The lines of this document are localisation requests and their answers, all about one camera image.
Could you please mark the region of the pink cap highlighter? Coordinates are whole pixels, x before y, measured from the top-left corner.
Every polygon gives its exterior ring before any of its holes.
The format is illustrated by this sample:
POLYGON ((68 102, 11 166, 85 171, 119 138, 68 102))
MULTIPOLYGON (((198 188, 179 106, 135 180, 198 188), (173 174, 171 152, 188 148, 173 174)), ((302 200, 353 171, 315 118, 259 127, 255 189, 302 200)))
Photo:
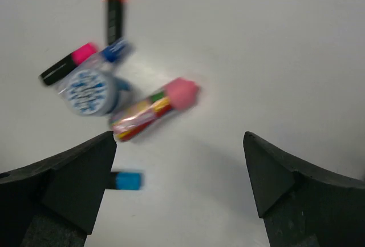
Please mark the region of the pink cap highlighter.
POLYGON ((96 52, 98 52, 98 48, 93 43, 86 43, 42 72, 39 76, 40 81, 45 86, 52 86, 96 52))

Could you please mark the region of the pink cap marker tube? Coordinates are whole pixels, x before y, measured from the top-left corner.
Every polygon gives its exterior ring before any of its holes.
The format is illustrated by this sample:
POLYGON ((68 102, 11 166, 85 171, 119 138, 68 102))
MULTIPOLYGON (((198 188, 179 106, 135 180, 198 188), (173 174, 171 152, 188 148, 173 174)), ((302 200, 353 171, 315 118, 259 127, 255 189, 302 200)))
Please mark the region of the pink cap marker tube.
POLYGON ((185 111, 196 104, 200 87, 194 81, 176 78, 150 96, 109 119, 109 127, 122 142, 131 140, 172 111, 185 111))

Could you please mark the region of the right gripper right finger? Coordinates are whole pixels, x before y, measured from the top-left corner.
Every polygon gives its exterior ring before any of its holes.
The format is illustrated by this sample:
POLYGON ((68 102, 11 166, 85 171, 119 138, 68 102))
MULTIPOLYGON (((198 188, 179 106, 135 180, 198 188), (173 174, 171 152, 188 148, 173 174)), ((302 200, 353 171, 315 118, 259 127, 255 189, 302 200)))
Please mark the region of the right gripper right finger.
POLYGON ((252 132, 243 147, 270 246, 364 246, 364 181, 304 161, 252 132))

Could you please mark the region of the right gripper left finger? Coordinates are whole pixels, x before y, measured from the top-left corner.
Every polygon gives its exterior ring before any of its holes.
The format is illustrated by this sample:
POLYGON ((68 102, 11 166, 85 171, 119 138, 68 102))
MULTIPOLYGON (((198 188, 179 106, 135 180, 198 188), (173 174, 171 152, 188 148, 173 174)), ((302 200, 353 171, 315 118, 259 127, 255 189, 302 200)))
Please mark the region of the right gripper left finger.
POLYGON ((84 246, 116 153, 104 132, 57 155, 1 173, 1 246, 84 246))

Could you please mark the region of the blue cap highlighter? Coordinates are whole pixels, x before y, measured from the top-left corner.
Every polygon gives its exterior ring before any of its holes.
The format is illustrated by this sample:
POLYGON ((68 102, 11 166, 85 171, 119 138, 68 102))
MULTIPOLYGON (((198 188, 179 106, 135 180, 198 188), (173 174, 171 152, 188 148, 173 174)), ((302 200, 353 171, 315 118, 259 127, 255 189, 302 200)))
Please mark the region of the blue cap highlighter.
POLYGON ((144 185, 144 174, 132 171, 112 171, 109 174, 106 189, 139 191, 144 185))

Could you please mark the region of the orange cap highlighter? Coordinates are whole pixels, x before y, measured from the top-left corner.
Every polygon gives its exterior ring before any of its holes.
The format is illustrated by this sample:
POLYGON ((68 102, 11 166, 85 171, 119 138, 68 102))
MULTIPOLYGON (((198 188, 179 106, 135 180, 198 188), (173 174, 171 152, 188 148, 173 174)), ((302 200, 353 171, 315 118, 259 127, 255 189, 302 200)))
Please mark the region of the orange cap highlighter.
POLYGON ((106 42, 113 44, 124 34, 124 8, 125 0, 104 0, 106 42))

